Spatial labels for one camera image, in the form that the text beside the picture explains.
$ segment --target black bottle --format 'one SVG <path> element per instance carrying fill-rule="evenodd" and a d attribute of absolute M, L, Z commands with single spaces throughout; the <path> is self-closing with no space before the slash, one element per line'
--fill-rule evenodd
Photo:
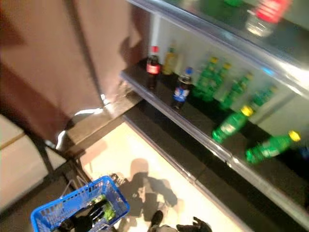
<path fill-rule="evenodd" d="M 147 59 L 147 72 L 149 73 L 147 86 L 149 89 L 154 89 L 156 86 L 157 76 L 160 73 L 159 56 L 157 55 L 159 52 L 159 47 L 152 46 L 151 52 L 152 54 Z"/>
<path fill-rule="evenodd" d="M 184 74 L 182 74 L 181 76 L 179 76 L 178 81 L 177 81 L 177 86 L 173 95 L 173 103 L 172 106 L 176 109 L 180 109 L 189 92 L 190 92 L 190 88 L 191 88 L 191 84 L 192 84 L 192 75 L 193 69 L 191 67 L 187 67 Z"/>

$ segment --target black shoe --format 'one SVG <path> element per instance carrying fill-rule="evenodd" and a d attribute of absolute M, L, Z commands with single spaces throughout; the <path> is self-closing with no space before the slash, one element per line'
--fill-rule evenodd
<path fill-rule="evenodd" d="M 158 210 L 154 213 L 153 217 L 151 218 L 151 226 L 153 227 L 154 225 L 159 226 L 163 220 L 163 212 L 161 210 Z"/>

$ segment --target sprite bottle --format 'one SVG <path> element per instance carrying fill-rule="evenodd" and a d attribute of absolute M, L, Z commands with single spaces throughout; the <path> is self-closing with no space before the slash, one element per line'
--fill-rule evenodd
<path fill-rule="evenodd" d="M 256 112 L 262 105 L 272 98 L 276 90 L 277 87 L 271 86 L 266 90 L 257 92 L 250 101 L 249 106 Z"/>
<path fill-rule="evenodd" d="M 253 114 L 253 109 L 247 105 L 240 112 L 231 114 L 224 122 L 212 132 L 212 138 L 222 143 L 228 136 L 239 131 L 247 122 L 248 117 Z"/>
<path fill-rule="evenodd" d="M 221 86 L 230 68 L 231 65 L 229 63 L 225 63 L 224 66 L 219 70 L 219 72 L 212 76 L 212 78 L 208 82 L 208 85 L 204 88 L 204 94 L 203 94 L 204 101 L 210 102 L 213 100 L 213 95 Z"/>
<path fill-rule="evenodd" d="M 195 97 L 198 97 L 198 98 L 203 97 L 204 89 L 207 86 L 209 80 L 214 75 L 217 62 L 218 62 L 218 58 L 211 57 L 208 65 L 201 72 L 201 75 L 197 81 L 197 86 L 193 89 L 193 95 Z"/>
<path fill-rule="evenodd" d="M 286 150 L 293 142 L 300 141 L 300 135 L 291 130 L 288 135 L 271 137 L 261 145 L 250 148 L 246 151 L 247 161 L 258 163 L 264 159 L 279 155 Z"/>
<path fill-rule="evenodd" d="M 239 98 L 246 90 L 248 82 L 252 79 L 251 72 L 247 73 L 239 81 L 237 81 L 231 88 L 230 92 L 225 96 L 220 104 L 220 108 L 225 110 L 230 108 L 234 101 Z"/>

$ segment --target white floor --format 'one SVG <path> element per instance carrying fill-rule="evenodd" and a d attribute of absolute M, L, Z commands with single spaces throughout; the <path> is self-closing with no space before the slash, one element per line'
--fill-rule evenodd
<path fill-rule="evenodd" d="M 242 231 L 126 123 L 88 148 L 81 162 L 93 179 L 117 173 L 130 181 L 122 190 L 131 211 L 120 231 L 146 232 L 157 208 L 164 212 L 162 224 L 171 227 L 192 224 L 195 216 L 210 224 L 213 232 Z"/>

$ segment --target refrigerator shelf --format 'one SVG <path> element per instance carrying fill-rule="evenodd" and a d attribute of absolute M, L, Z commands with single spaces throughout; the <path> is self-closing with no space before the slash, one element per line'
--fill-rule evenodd
<path fill-rule="evenodd" d="M 309 214 L 304 208 L 308 181 L 292 171 L 288 164 L 280 159 L 282 155 L 257 165 L 249 165 L 245 161 L 245 150 L 269 137 L 265 131 L 249 122 L 241 132 L 228 138 L 222 145 L 218 144 L 211 139 L 211 132 L 232 111 L 222 112 L 217 101 L 207 104 L 191 95 L 182 109 L 175 111 L 171 103 L 178 76 L 160 76 L 156 89 L 150 91 L 147 88 L 148 73 L 144 62 L 123 70 L 121 77 L 148 103 L 309 230 Z"/>
<path fill-rule="evenodd" d="M 244 231 L 305 231 L 263 193 L 146 100 L 125 121 Z"/>
<path fill-rule="evenodd" d="M 270 36 L 260 38 L 245 28 L 247 11 L 253 8 L 246 3 L 231 7 L 224 0 L 128 1 L 243 57 L 309 99 L 309 31 L 305 28 L 282 19 Z"/>

